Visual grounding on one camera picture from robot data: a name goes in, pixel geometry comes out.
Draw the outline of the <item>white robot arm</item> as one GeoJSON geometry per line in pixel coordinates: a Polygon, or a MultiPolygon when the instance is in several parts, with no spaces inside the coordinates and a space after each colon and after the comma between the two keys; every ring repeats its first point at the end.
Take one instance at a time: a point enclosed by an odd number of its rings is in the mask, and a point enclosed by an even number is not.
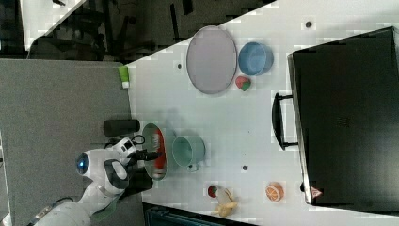
{"type": "Polygon", "coordinates": [[[89,150],[76,159],[77,172],[90,180],[82,197],[65,197],[44,207],[27,226],[90,226],[94,214],[119,199],[150,189],[152,179],[136,174],[137,160],[150,161],[159,153],[138,151],[135,147],[89,150]]]}

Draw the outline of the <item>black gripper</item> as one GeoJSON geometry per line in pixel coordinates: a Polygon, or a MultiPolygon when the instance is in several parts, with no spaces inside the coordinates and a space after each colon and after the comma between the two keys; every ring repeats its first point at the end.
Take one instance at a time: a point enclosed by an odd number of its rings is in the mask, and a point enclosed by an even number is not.
{"type": "Polygon", "coordinates": [[[146,151],[136,151],[134,153],[130,153],[127,156],[127,159],[128,159],[127,165],[128,166],[133,166],[139,160],[152,161],[152,160],[155,160],[155,159],[159,158],[162,155],[163,154],[160,153],[160,152],[147,153],[146,151]]]}

